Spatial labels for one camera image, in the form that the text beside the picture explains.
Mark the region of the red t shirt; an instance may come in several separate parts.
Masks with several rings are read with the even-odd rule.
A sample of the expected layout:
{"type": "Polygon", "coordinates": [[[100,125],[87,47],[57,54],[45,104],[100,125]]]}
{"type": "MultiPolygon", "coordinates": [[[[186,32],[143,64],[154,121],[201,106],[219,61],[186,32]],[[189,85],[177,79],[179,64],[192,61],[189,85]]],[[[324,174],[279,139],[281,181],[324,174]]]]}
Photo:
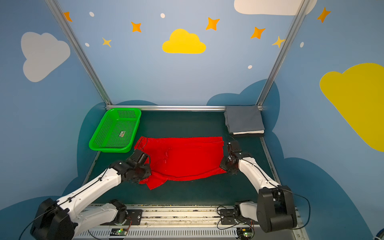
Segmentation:
{"type": "Polygon", "coordinates": [[[224,157],[222,137],[147,138],[140,137],[136,150],[151,159],[151,175],[140,181],[150,190],[167,181],[185,182],[224,174],[220,163],[224,157]]]}

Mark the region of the green plastic mesh basket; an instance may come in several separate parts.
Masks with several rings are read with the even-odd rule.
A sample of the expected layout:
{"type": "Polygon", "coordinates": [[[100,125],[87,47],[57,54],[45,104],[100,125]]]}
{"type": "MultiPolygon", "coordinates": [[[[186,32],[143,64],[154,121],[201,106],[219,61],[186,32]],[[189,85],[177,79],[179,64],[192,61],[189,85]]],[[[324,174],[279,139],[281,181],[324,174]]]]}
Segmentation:
{"type": "Polygon", "coordinates": [[[136,137],[142,112],[137,108],[108,110],[95,130],[89,147],[103,153],[128,153],[136,137]]]}

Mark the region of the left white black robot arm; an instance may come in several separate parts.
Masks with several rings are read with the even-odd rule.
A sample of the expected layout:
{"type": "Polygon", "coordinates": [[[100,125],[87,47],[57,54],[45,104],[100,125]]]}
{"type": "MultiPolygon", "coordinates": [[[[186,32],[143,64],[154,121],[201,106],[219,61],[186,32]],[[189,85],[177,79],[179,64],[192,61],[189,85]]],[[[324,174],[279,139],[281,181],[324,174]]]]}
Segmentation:
{"type": "Polygon", "coordinates": [[[48,198],[38,208],[31,223],[31,236],[36,240],[71,240],[96,226],[114,223],[124,225],[129,216],[117,200],[90,211],[92,202],[123,182],[139,183],[151,175],[151,158],[135,150],[125,161],[112,163],[95,179],[57,200],[48,198]]]}

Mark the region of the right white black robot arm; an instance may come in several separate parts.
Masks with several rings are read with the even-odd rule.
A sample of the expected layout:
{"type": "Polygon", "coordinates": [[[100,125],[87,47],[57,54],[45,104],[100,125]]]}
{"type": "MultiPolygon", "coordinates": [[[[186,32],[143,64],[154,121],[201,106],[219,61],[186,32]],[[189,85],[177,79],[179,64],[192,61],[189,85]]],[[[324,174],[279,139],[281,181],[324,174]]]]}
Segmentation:
{"type": "Polygon", "coordinates": [[[297,227],[294,197],[291,189],[269,177],[246,153],[234,153],[224,157],[220,167],[227,173],[243,173],[258,193],[258,200],[238,205],[240,215],[259,223],[265,233],[297,227]]]}

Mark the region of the folded black t shirt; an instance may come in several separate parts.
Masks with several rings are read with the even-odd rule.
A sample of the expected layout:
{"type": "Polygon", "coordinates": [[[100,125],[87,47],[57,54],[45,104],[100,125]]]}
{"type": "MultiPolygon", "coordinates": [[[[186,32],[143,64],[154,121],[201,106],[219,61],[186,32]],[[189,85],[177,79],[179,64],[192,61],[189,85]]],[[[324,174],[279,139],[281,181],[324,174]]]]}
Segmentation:
{"type": "Polygon", "coordinates": [[[264,137],[265,134],[232,134],[234,138],[245,138],[245,137],[264,137]]]}

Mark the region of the folded white t shirt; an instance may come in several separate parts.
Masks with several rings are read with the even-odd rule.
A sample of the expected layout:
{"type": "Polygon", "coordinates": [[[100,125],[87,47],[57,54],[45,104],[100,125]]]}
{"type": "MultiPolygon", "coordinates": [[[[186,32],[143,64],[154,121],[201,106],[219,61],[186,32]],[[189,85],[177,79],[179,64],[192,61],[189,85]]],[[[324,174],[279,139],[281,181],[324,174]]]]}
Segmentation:
{"type": "Polygon", "coordinates": [[[233,135],[246,135],[246,134],[264,134],[264,130],[259,131],[244,131],[244,132],[234,132],[233,135]]]}

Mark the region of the folded grey t shirt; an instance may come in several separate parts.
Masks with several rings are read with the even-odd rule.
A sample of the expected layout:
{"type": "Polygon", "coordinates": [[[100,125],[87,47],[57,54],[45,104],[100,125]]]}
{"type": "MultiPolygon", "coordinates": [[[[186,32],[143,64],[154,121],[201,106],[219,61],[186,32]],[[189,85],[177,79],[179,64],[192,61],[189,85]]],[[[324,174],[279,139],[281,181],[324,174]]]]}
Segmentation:
{"type": "Polygon", "coordinates": [[[257,106],[227,106],[224,116],[230,134],[265,130],[261,111],[257,106]]]}

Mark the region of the left green circuit board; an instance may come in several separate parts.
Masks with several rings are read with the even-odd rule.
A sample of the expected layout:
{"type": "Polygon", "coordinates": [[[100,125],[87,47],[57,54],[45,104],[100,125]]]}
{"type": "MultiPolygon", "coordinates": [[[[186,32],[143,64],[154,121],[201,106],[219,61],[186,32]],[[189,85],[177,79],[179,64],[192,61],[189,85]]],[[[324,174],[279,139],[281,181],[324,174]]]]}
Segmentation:
{"type": "Polygon", "coordinates": [[[128,234],[129,229],[112,229],[110,232],[111,237],[125,237],[128,234]]]}

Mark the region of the right green circuit board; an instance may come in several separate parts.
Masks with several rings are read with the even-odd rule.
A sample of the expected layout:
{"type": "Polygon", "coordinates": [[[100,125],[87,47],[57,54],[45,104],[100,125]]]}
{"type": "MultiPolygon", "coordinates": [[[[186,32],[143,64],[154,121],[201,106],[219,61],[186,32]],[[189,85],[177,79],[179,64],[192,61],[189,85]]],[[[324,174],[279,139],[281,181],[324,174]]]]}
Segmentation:
{"type": "Polygon", "coordinates": [[[237,228],[237,240],[251,240],[254,237],[252,228],[237,228]]]}

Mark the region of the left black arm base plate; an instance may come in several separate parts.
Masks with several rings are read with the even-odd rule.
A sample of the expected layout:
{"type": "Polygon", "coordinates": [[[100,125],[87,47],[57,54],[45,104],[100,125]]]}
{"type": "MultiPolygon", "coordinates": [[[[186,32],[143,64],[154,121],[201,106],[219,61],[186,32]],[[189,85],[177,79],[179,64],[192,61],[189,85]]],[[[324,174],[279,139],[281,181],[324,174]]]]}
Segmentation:
{"type": "Polygon", "coordinates": [[[139,210],[139,209],[125,210],[123,212],[121,225],[139,226],[141,224],[142,214],[143,214],[143,210],[139,210]]]}

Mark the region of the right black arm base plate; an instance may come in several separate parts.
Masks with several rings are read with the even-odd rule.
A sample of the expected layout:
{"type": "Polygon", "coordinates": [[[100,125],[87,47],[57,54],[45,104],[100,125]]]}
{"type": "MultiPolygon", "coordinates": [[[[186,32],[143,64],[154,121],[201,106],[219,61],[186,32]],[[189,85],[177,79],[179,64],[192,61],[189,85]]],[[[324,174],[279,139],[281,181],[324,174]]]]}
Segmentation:
{"type": "Polygon", "coordinates": [[[258,221],[242,216],[240,213],[240,210],[238,209],[223,208],[223,209],[217,210],[217,212],[221,218],[222,225],[235,225],[235,224],[258,225],[259,224],[258,221]]]}

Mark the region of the rear aluminium frame bar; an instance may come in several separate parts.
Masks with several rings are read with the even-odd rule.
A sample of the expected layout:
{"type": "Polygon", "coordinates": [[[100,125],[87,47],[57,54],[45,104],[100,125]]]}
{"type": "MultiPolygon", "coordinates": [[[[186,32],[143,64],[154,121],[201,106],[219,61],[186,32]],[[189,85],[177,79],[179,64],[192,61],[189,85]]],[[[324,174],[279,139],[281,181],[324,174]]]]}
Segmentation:
{"type": "Polygon", "coordinates": [[[137,108],[155,112],[224,112],[227,106],[150,106],[150,105],[107,105],[106,109],[137,108]]]}

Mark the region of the aluminium mounting rail bench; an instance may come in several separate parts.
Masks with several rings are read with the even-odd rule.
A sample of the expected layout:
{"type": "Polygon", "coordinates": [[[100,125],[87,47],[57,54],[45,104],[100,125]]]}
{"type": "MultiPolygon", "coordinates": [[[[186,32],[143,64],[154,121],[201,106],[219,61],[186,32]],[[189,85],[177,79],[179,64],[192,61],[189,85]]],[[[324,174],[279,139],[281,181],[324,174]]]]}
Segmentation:
{"type": "MultiPolygon", "coordinates": [[[[103,205],[91,204],[86,211],[103,205]]],[[[306,230],[282,230],[264,233],[260,225],[222,225],[219,209],[236,209],[234,206],[146,206],[126,205],[127,210],[143,210],[139,226],[106,223],[83,232],[72,240],[154,240],[154,239],[229,239],[237,240],[237,228],[252,228],[251,240],[307,240],[306,230]],[[125,237],[111,237],[112,229],[129,229],[125,237]]]]}

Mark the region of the right aluminium frame post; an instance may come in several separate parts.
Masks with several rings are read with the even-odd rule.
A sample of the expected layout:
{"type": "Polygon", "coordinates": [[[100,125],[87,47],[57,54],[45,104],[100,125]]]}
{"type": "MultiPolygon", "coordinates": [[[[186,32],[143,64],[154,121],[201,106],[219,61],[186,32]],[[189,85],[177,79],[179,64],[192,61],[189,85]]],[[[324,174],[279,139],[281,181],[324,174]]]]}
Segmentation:
{"type": "Polygon", "coordinates": [[[312,11],[314,6],[316,5],[317,1],[301,1],[298,7],[298,11],[296,15],[294,16],[294,19],[290,25],[290,28],[286,35],[286,40],[282,43],[279,53],[277,55],[277,58],[275,60],[275,63],[272,67],[272,70],[264,84],[264,87],[258,97],[258,100],[256,102],[256,106],[258,106],[259,110],[263,110],[263,104],[268,96],[268,93],[270,92],[272,85],[279,73],[280,68],[283,65],[283,62],[299,32],[299,29],[306,17],[306,15],[312,11]]]}

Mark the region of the left aluminium frame post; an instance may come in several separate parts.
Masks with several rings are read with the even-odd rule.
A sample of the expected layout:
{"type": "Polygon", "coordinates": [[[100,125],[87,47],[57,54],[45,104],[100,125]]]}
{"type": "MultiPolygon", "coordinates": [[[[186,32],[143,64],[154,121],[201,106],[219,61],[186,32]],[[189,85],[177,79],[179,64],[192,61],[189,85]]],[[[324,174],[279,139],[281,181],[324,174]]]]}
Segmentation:
{"type": "Polygon", "coordinates": [[[59,26],[61,27],[63,33],[67,37],[69,43],[74,49],[76,55],[78,56],[88,76],[90,77],[91,81],[93,82],[94,86],[99,92],[101,98],[103,99],[106,105],[113,105],[111,98],[107,94],[107,91],[103,86],[100,78],[98,77],[95,69],[93,68],[89,58],[86,56],[86,53],[83,50],[81,43],[79,42],[73,29],[71,28],[69,21],[66,19],[60,4],[58,3],[58,1],[52,1],[52,0],[45,0],[45,3],[47,4],[54,18],[56,19],[59,26]]]}

